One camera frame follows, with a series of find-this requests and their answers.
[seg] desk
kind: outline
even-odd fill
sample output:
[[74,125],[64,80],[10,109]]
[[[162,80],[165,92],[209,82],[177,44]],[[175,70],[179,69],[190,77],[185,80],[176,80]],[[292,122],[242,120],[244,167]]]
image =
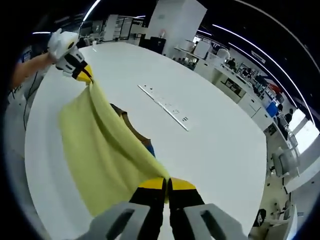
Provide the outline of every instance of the desk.
[[178,50],[178,51],[180,51],[180,52],[183,52],[183,53],[185,53],[185,54],[188,54],[188,55],[190,55],[190,56],[192,56],[192,57],[194,57],[194,58],[196,58],[196,59],[202,59],[200,56],[194,55],[193,53],[191,53],[191,52],[189,52],[189,51],[187,51],[187,50],[181,49],[181,48],[179,48],[179,47],[175,47],[174,49],[175,49],[175,50]]
[[[267,148],[258,126],[210,82],[153,51],[123,42],[81,48],[110,103],[128,112],[169,171],[193,183],[205,203],[237,219],[247,235],[263,195]],[[185,131],[137,85],[153,86],[190,116]],[[52,66],[26,130],[25,168],[37,213],[53,240],[74,239],[92,220],[68,170],[57,116],[85,88]],[[159,239],[172,240],[165,206]]]
[[215,66],[215,68],[224,75],[226,75],[233,82],[238,84],[240,88],[242,88],[246,92],[246,94],[250,95],[250,97],[253,98],[256,102],[261,102],[260,98],[254,93],[254,89],[252,88],[252,86],[237,73],[233,72],[226,66]]

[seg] ceiling light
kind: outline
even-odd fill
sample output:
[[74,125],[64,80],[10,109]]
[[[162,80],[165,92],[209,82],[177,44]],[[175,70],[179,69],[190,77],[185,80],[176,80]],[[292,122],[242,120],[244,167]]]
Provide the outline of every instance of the ceiling light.
[[229,44],[233,47],[235,47],[236,49],[238,49],[239,51],[243,52],[244,54],[246,54],[248,57],[252,58],[254,61],[256,61],[261,67],[263,67],[278,83],[279,85],[282,87],[282,89],[286,92],[286,94],[289,96],[289,98],[291,99],[291,101],[293,102],[294,106],[296,108],[298,108],[297,104],[295,103],[295,101],[293,100],[293,98],[290,96],[289,92],[285,89],[285,87],[280,83],[280,81],[263,65],[261,64],[258,60],[256,60],[254,57],[250,56],[248,53],[246,53],[245,51],[243,51],[241,48],[237,47],[236,45],[233,45],[232,43],[229,42]]
[[222,30],[224,30],[224,31],[226,31],[226,32],[228,32],[228,33],[231,33],[231,34],[237,36],[238,38],[241,38],[242,40],[246,41],[248,44],[251,44],[252,46],[254,46],[256,49],[258,49],[258,50],[259,50],[260,52],[262,52],[264,55],[266,55],[266,56],[286,75],[286,77],[291,81],[291,83],[293,84],[293,86],[295,87],[295,89],[296,89],[296,90],[298,91],[298,93],[300,94],[300,96],[301,96],[301,98],[302,98],[302,100],[303,100],[303,102],[304,102],[304,104],[305,104],[305,107],[307,108],[307,110],[308,110],[308,112],[309,112],[309,114],[310,114],[310,117],[311,117],[311,119],[312,119],[313,124],[315,124],[315,120],[314,120],[314,117],[312,116],[311,110],[310,110],[310,108],[309,108],[309,106],[308,106],[308,104],[307,104],[304,96],[303,96],[302,93],[300,92],[299,88],[297,87],[297,85],[295,84],[295,82],[291,79],[291,77],[286,73],[286,71],[285,71],[272,57],[270,57],[267,53],[265,53],[261,48],[259,48],[258,46],[256,46],[256,45],[253,44],[252,42],[250,42],[249,40],[245,39],[244,37],[242,37],[242,36],[234,33],[233,31],[230,31],[230,30],[228,30],[228,29],[225,29],[225,28],[223,28],[223,27],[221,27],[221,26],[218,26],[218,25],[215,25],[215,24],[212,24],[212,26],[214,26],[214,27],[216,27],[216,28],[219,28],[219,29],[222,29]]
[[65,20],[68,20],[69,18],[70,18],[69,16],[65,16],[65,17],[63,17],[63,18],[60,18],[59,20],[55,20],[54,23],[55,23],[55,24],[58,24],[58,23],[60,23],[60,22],[63,22],[63,21],[65,21]]
[[50,34],[50,31],[35,31],[32,34]]
[[92,10],[98,5],[98,3],[100,2],[101,0],[96,0],[94,2],[94,4],[92,4],[92,6],[90,7],[90,9],[88,10],[88,12],[85,14],[82,22],[84,22],[85,20],[87,20],[87,18],[89,17],[90,13],[92,12]]
[[212,36],[211,33],[208,33],[208,32],[205,32],[205,31],[197,30],[197,32],[200,32],[200,33],[203,33],[203,34],[208,34],[208,35]]

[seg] window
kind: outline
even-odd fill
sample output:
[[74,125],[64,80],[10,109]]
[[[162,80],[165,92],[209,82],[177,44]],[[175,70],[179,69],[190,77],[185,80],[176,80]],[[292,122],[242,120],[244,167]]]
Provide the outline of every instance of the window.
[[300,109],[297,109],[293,113],[292,120],[289,123],[290,131],[293,131],[301,123],[301,121],[305,118],[305,116],[306,115]]
[[295,135],[295,139],[298,142],[297,149],[300,154],[302,154],[314,142],[318,135],[319,130],[312,123],[312,121],[309,120]]

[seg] cable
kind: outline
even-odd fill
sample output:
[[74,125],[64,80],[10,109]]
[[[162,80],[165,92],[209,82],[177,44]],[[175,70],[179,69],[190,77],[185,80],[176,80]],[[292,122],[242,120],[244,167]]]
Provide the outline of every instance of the cable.
[[35,73],[35,76],[34,76],[34,79],[33,79],[33,83],[31,85],[31,87],[29,88],[29,92],[28,92],[28,95],[25,99],[25,106],[24,106],[24,111],[23,111],[23,126],[24,126],[24,131],[27,130],[27,125],[26,125],[26,120],[25,120],[25,115],[26,115],[26,110],[27,110],[27,105],[28,105],[28,100],[30,98],[30,92],[31,92],[31,89],[32,87],[34,86],[35,82],[36,82],[36,78],[37,78],[37,75],[38,75],[38,72]]
[[35,90],[33,90],[29,95],[28,95],[28,99],[38,90],[39,87],[37,87]]

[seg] blue object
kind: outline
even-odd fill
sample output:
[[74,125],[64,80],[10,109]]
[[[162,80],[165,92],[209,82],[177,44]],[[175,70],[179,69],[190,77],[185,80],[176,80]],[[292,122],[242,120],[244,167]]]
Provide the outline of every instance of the blue object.
[[271,102],[270,105],[266,108],[267,113],[270,115],[270,117],[274,117],[277,112],[278,112],[278,108],[276,106],[275,102]]
[[145,148],[155,157],[155,150],[154,147],[150,144],[150,145],[146,145]]

